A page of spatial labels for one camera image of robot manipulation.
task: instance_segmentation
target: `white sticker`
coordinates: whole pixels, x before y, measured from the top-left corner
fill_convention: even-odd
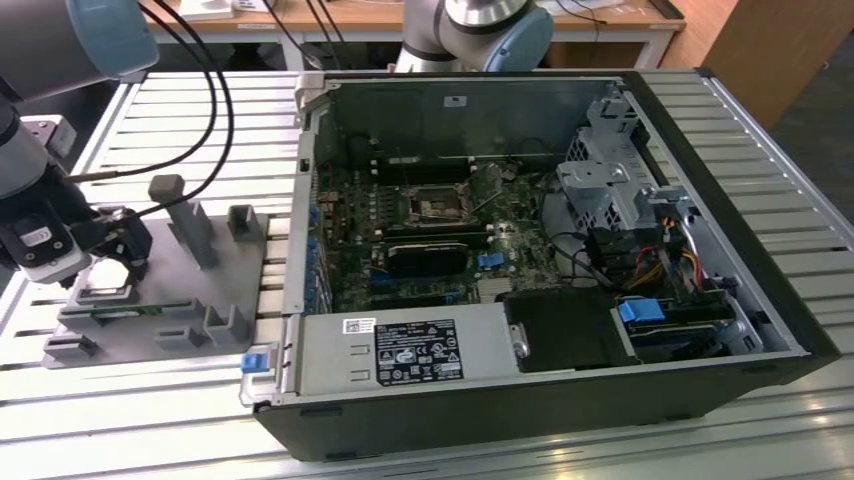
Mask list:
[[[266,25],[263,23],[240,23],[238,24],[238,30],[274,30],[275,25]]]
[[[375,318],[346,318],[344,334],[352,333],[374,333]]]
[[[444,97],[444,108],[464,107],[468,104],[468,97]]]

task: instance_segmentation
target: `barcode sticker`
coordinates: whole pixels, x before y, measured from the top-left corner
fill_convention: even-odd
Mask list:
[[[374,333],[374,326],[376,325],[375,318],[346,318],[344,319],[344,334],[355,333]]]

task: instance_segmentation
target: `white table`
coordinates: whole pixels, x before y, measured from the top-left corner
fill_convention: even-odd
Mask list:
[[[839,361],[698,420],[307,464],[288,456],[240,405],[239,355],[41,369],[41,346],[67,293],[17,275],[0,298],[0,477],[845,478],[854,468],[851,226],[715,80],[687,71],[645,77],[839,346]],[[274,215],[256,336],[264,343],[282,321],[296,75],[234,73],[230,79],[238,146],[203,199],[214,215],[247,202]],[[123,85],[75,173],[152,164],[183,151],[204,127],[204,89],[198,73],[152,74],[144,84]],[[215,145],[224,121],[218,129]],[[188,188],[207,176],[218,154],[218,147],[206,147],[174,168]],[[95,203],[140,208],[145,189],[145,178],[133,177],[92,185],[85,193]]]

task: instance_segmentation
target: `motherboard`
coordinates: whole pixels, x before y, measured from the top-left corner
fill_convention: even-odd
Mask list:
[[[539,224],[544,174],[510,158],[420,163],[319,170],[335,312],[488,303],[562,284]]]

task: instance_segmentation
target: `blue latch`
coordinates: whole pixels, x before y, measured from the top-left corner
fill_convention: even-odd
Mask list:
[[[618,311],[625,323],[665,320],[662,306],[654,298],[629,299],[619,305]]]
[[[270,370],[270,354],[247,353],[240,361],[240,371],[243,373],[264,373]]]
[[[504,264],[504,254],[494,253],[491,255],[479,255],[478,256],[478,267],[480,268],[492,268]]]

